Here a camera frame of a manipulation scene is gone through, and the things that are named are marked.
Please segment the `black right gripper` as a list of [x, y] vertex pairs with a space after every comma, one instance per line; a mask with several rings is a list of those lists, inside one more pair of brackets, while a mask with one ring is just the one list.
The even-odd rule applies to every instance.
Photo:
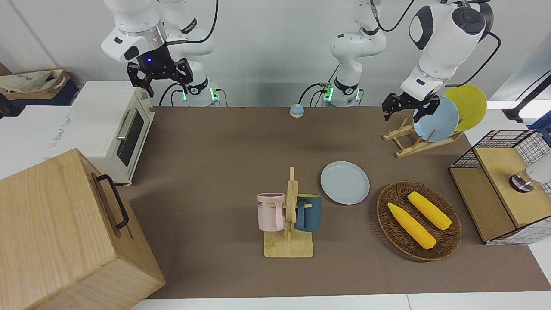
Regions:
[[127, 64], [127, 74], [134, 87], [140, 87], [153, 98], [150, 86], [153, 79], [172, 79], [181, 86], [193, 82], [193, 72], [188, 59], [173, 61], [166, 43], [139, 56], [138, 63]]

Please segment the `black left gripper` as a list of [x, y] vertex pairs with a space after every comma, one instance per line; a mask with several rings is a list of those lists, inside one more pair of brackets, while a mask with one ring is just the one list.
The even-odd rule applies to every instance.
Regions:
[[401, 95], [390, 93], [382, 102], [382, 111], [384, 120], [388, 121], [395, 112], [406, 109], [416, 110], [413, 121], [419, 122], [422, 117], [433, 115], [439, 107], [439, 104], [440, 99], [438, 96], [431, 97], [431, 95], [428, 95], [422, 100], [417, 100], [407, 93], [402, 93]]

